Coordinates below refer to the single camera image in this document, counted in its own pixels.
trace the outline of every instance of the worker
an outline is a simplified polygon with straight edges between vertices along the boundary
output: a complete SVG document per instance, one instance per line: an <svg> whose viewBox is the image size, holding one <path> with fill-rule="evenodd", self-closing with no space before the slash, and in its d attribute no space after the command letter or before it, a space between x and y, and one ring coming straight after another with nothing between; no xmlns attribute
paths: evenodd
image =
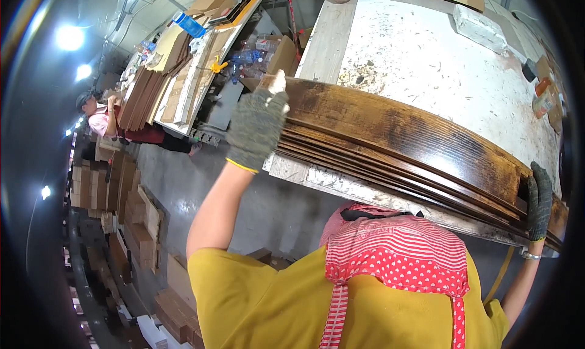
<svg viewBox="0 0 585 349"><path fill-rule="evenodd" d="M544 247L552 204L546 171L532 164L530 246L501 304L482 304L477 269L453 233L354 202L331 216L316 251L277 272L227 249L240 199L277 144L287 99L284 84L242 97L226 163L187 237L205 348L499 348Z"/></svg>
<svg viewBox="0 0 585 349"><path fill-rule="evenodd" d="M102 137L117 138L123 133L130 142L155 144L169 151L182 152L189 156L201 149L201 141L191 144L166 133L160 126L145 124L139 131L123 131L116 120L120 103L121 99L112 95L108 97L108 104L101 104L91 91L84 91L77 97L77 111L88 117L87 123L91 130Z"/></svg>

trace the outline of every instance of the silver bangle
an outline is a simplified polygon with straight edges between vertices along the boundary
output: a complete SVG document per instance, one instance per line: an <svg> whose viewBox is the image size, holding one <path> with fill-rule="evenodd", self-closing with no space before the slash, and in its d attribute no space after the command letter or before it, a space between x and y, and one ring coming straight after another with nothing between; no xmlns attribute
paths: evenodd
<svg viewBox="0 0 585 349"><path fill-rule="evenodd" d="M542 255L533 255L533 254L529 253L528 251L524 251L522 253L522 257L525 259L529 259L529 260L540 260Z"/></svg>

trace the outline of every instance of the black cap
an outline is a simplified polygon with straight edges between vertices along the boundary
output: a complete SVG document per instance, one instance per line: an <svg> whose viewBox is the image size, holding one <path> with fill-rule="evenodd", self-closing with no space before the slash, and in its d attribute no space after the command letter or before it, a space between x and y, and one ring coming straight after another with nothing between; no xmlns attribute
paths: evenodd
<svg viewBox="0 0 585 349"><path fill-rule="evenodd" d="M88 101L91 97L92 97L92 92L90 90L84 91L81 93L81 95L79 95L77 97L77 111L79 111L80 113L83 113L83 109L81 109L81 107L85 104L86 101Z"/></svg>

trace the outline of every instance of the hand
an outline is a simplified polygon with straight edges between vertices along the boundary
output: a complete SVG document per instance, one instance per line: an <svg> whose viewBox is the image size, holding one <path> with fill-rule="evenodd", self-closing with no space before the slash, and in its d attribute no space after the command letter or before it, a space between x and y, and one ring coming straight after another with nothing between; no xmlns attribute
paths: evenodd
<svg viewBox="0 0 585 349"><path fill-rule="evenodd" d="M528 178L528 239L531 243L546 237L546 228L551 218L552 183L546 170L536 162L530 164L533 176Z"/></svg>
<svg viewBox="0 0 585 349"><path fill-rule="evenodd" d="M284 92L286 80L279 70L268 89L257 88L242 96L232 112L227 140L231 147L226 159L244 170L258 173L276 147L289 110Z"/></svg>
<svg viewBox="0 0 585 349"><path fill-rule="evenodd" d="M116 104L117 101L118 101L118 97L115 95L108 97L108 111L113 110L113 106Z"/></svg>

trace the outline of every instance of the fluorescent light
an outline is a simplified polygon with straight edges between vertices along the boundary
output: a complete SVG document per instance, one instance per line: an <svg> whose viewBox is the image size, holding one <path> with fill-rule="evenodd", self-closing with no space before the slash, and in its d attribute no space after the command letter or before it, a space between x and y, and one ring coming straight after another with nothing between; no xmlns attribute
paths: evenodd
<svg viewBox="0 0 585 349"><path fill-rule="evenodd" d="M51 195L51 189L48 188L48 185L45 185L43 190L40 191L40 194L43 196L43 200L45 200L49 195Z"/></svg>
<svg viewBox="0 0 585 349"><path fill-rule="evenodd" d="M91 75L91 66L90 65L81 65L77 67L77 77L76 81L83 80L87 76Z"/></svg>
<svg viewBox="0 0 585 349"><path fill-rule="evenodd" d="M57 44L65 51L75 51L83 44L83 31L80 27L67 25L57 30Z"/></svg>

